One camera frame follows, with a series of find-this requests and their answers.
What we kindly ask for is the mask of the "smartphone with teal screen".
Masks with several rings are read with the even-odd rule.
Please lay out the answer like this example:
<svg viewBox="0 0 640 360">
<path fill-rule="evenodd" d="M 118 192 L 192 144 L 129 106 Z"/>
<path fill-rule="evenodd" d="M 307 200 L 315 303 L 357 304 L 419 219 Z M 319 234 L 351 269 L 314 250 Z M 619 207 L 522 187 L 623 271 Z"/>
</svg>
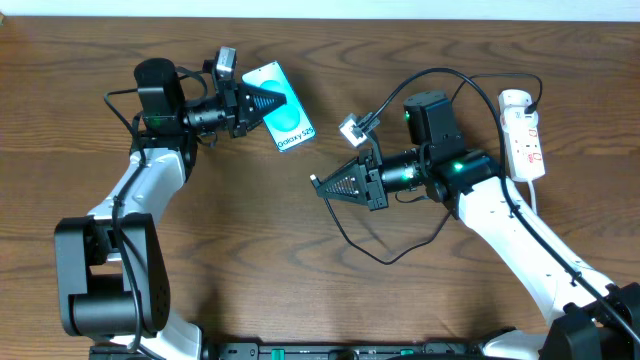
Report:
<svg viewBox="0 0 640 360">
<path fill-rule="evenodd" d="M 245 73 L 242 80 L 247 85 L 286 97 L 284 105 L 264 117 L 264 124 L 280 152 L 288 151 L 315 137 L 316 130 L 277 61 Z"/>
</svg>

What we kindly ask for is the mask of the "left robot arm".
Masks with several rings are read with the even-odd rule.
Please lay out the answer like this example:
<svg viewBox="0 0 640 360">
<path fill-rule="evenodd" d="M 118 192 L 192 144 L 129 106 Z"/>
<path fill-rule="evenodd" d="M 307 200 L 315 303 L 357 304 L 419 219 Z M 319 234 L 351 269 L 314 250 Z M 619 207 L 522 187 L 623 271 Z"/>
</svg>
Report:
<svg viewBox="0 0 640 360">
<path fill-rule="evenodd" d="M 165 58 L 134 70 L 141 112 L 123 122 L 129 166 L 87 215 L 54 231 L 60 318 L 70 336 L 111 344 L 110 355 L 214 359 L 203 330 L 171 308 L 156 225 L 196 163 L 199 145 L 223 130 L 246 135 L 284 106 L 285 94 L 239 83 L 221 54 L 191 71 Z"/>
</svg>

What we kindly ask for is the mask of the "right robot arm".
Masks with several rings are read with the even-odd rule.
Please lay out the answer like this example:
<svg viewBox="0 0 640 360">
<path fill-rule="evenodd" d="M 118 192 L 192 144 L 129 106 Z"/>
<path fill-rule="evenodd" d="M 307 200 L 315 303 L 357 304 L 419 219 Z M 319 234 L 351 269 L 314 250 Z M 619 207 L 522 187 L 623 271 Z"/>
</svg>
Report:
<svg viewBox="0 0 640 360">
<path fill-rule="evenodd" d="M 349 115 L 340 126 L 355 146 L 371 148 L 324 180 L 317 195 L 384 209 L 388 196 L 422 186 L 428 199 L 483 238 L 523 284 L 543 315 L 546 334 L 510 329 L 471 345 L 487 359 L 636 359 L 639 286 L 620 287 L 585 263 L 526 203 L 498 162 L 466 148 L 451 101 L 441 91 L 403 103 L 413 149 L 383 157 L 372 115 Z"/>
</svg>

